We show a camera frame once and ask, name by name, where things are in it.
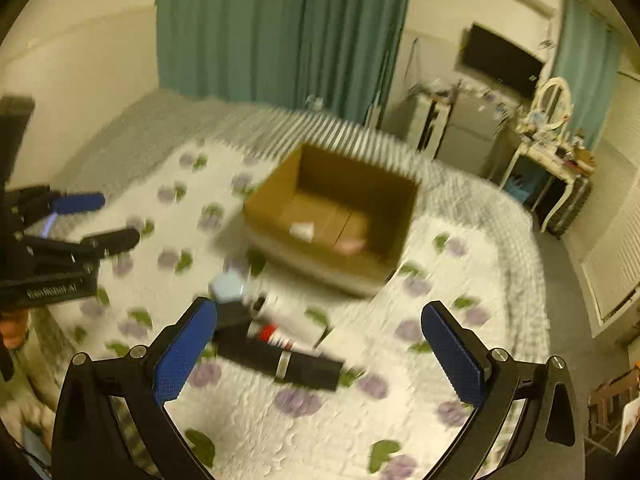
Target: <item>television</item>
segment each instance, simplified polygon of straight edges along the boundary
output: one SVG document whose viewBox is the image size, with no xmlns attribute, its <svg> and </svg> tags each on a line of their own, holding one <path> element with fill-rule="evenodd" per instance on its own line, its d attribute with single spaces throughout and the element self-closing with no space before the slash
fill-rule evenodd
<svg viewBox="0 0 640 480">
<path fill-rule="evenodd" d="M 544 62 L 504 38 L 473 24 L 461 63 L 532 100 Z"/>
</svg>

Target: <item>teal curtain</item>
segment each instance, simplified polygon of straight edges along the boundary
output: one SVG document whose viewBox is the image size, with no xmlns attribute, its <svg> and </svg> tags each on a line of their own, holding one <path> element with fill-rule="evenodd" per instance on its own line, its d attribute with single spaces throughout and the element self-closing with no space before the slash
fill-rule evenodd
<svg viewBox="0 0 640 480">
<path fill-rule="evenodd" d="M 156 0 L 160 85 L 296 105 L 304 0 Z"/>
<path fill-rule="evenodd" d="M 564 17 L 554 76 L 569 83 L 574 116 L 569 129 L 584 132 L 585 145 L 597 140 L 613 94 L 622 37 L 581 0 L 564 0 Z"/>
<path fill-rule="evenodd" d="M 408 0 L 305 0 L 298 102 L 320 96 L 356 122 L 385 103 Z"/>
<path fill-rule="evenodd" d="M 160 85 L 365 118 L 391 83 L 407 0 L 156 0 Z"/>
</svg>

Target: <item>floor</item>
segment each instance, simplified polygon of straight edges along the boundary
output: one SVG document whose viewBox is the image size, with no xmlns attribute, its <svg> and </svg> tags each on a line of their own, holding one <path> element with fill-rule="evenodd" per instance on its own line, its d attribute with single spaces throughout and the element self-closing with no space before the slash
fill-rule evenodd
<svg viewBox="0 0 640 480">
<path fill-rule="evenodd" d="M 536 234 L 546 279 L 546 308 L 551 353 L 562 356 L 572 374 L 581 418 L 593 389 L 629 369 L 628 354 L 591 339 L 584 300 L 564 244 L 550 234 Z"/>
</svg>

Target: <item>white floral sheet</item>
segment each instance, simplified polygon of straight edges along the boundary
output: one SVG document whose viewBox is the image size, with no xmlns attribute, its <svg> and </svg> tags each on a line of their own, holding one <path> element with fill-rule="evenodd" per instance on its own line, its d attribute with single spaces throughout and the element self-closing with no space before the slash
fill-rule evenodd
<svg viewBox="0 0 640 480">
<path fill-rule="evenodd" d="M 128 223 L 142 240 L 103 263 L 96 298 L 51 308 L 65 334 L 94 359 L 126 353 L 174 323 L 225 267 L 255 266 L 239 214 L 273 167 L 220 142 L 190 142 L 83 223 L 71 239 Z M 441 300 L 488 348 L 505 346 L 497 255 L 480 231 L 423 216 L 412 225 L 404 266 L 370 301 L 267 262 L 252 288 L 363 334 L 366 373 L 346 375 L 336 392 L 313 392 L 207 349 L 166 409 L 219 480 L 421 479 L 471 412 L 422 337 L 421 309 Z"/>
</svg>

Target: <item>metal bolt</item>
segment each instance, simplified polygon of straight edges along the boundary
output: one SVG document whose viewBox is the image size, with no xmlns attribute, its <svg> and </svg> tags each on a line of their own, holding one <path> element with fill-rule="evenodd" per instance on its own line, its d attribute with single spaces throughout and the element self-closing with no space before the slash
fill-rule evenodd
<svg viewBox="0 0 640 480">
<path fill-rule="evenodd" d="M 144 345 L 137 345 L 134 346 L 131 349 L 131 352 L 129 352 L 129 354 L 131 355 L 131 357 L 133 357 L 134 359 L 140 359 L 142 357 L 145 356 L 146 354 L 146 346 Z"/>
<path fill-rule="evenodd" d="M 496 361 L 500 361 L 501 363 L 505 362 L 509 358 L 509 354 L 507 353 L 507 351 L 503 350 L 502 348 L 494 348 L 493 350 L 491 350 L 491 356 Z"/>
<path fill-rule="evenodd" d="M 551 358 L 551 364 L 556 368 L 558 368 L 559 370 L 562 370 L 566 366 L 564 359 L 562 359 L 561 357 L 558 357 L 557 355 L 554 355 Z"/>
<path fill-rule="evenodd" d="M 85 361 L 86 361 L 86 354 L 83 354 L 82 352 L 79 353 L 79 354 L 74 355 L 74 358 L 71 359 L 71 362 L 73 364 L 75 364 L 76 366 L 81 365 Z"/>
</svg>

